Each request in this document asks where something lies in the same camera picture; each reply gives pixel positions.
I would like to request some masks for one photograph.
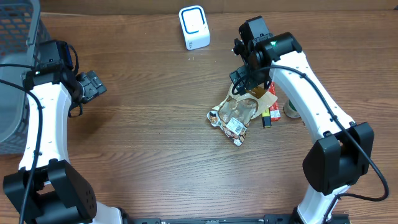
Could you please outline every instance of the white device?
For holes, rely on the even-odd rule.
[[[188,50],[206,47],[210,44],[210,31],[202,7],[185,7],[180,10],[179,16]]]

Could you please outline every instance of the label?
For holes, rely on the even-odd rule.
[[[226,128],[228,128],[237,135],[241,134],[243,127],[244,125],[242,124],[242,122],[238,121],[236,118],[232,118],[226,125]]]
[[[264,112],[261,113],[261,116],[265,117],[265,116],[271,116],[269,114],[269,109],[267,108]]]

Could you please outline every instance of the black base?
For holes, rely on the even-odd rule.
[[[192,218],[161,220],[159,218],[132,219],[132,224],[299,224],[290,222],[292,215],[265,215],[249,218]],[[350,224],[348,215],[333,215],[328,224]]]

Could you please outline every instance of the crumpled packaging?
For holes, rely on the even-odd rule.
[[[240,146],[246,138],[250,121],[271,107],[277,97],[259,86],[242,96],[233,95],[232,88],[233,84],[225,100],[209,111],[207,118],[213,127],[220,127],[235,145]]]

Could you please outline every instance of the barcode sticker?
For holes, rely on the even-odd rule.
[[[233,133],[239,135],[241,134],[241,131],[243,129],[243,124],[242,122],[238,121],[236,118],[232,118],[228,124],[226,125],[226,127],[231,130]]]

